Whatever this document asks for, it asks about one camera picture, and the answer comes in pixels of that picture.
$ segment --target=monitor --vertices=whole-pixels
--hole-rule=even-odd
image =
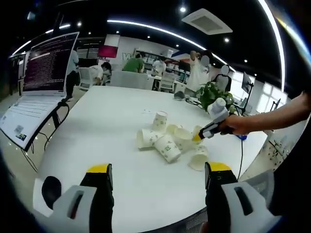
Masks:
[[[68,61],[78,34],[57,36],[31,48],[23,95],[65,95]]]
[[[118,53],[118,47],[110,45],[102,45],[98,49],[99,57],[116,58]]]
[[[243,74],[243,81],[242,81],[242,89],[243,91],[245,91],[247,94],[249,94],[250,90],[251,90],[251,85],[252,84],[252,81],[251,79],[249,78],[248,74],[246,74],[244,72]]]

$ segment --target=green plant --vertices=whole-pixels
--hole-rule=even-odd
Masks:
[[[234,99],[231,93],[223,92],[218,89],[215,83],[208,82],[205,86],[202,86],[199,90],[195,92],[196,96],[201,102],[203,109],[207,112],[207,107],[214,103],[217,98],[223,98],[226,101],[226,108],[229,112],[234,112]]]

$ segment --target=ceiling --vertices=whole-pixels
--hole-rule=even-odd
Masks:
[[[191,50],[200,51],[196,46],[169,34],[138,26],[107,24],[106,22],[107,19],[120,19],[156,26],[179,34],[211,50],[236,70],[246,71],[252,76],[257,74],[257,79],[262,82],[269,82],[278,87],[281,85],[276,39],[270,22],[257,0],[157,0],[150,2],[144,0],[109,1],[109,3],[104,0],[88,0],[58,5],[67,1],[25,3],[23,12],[20,13],[24,18],[20,19],[19,28],[13,40],[16,44],[15,48],[52,29],[57,14],[61,12],[64,15],[62,23],[72,25],[70,29],[66,29],[66,32],[80,30],[80,37],[89,37],[88,32],[91,32],[91,36],[94,37],[104,37],[107,33],[120,31],[121,36],[140,39],[147,39],[149,35],[151,38],[148,40],[170,47],[179,44],[178,49],[186,53]],[[179,11],[182,5],[187,9],[183,14]],[[233,33],[206,35],[181,21],[189,13],[201,8],[217,16],[233,30]],[[36,14],[35,20],[26,20],[29,11]],[[82,23],[80,28],[76,26],[78,21]],[[286,62],[290,61],[292,67],[304,70],[304,67],[300,66],[299,54],[295,53],[291,39],[279,24],[278,27],[284,44]],[[224,42],[225,38],[230,40],[229,43]],[[285,90],[289,92],[293,89],[296,90],[297,87],[294,79],[289,77]]]

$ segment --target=person in green shirt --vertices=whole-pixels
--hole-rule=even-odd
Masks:
[[[142,59],[144,55],[145,54],[141,53],[130,58],[123,67],[123,71],[142,73],[144,71],[144,61]]]

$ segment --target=sticker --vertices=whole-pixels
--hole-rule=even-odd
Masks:
[[[20,134],[20,133],[23,131],[23,129],[24,129],[24,127],[22,127],[21,125],[18,125],[18,126],[16,127],[16,129],[14,130],[14,132],[15,132],[16,134]]]
[[[16,137],[22,141],[25,141],[27,135],[20,133],[19,135],[16,135]]]

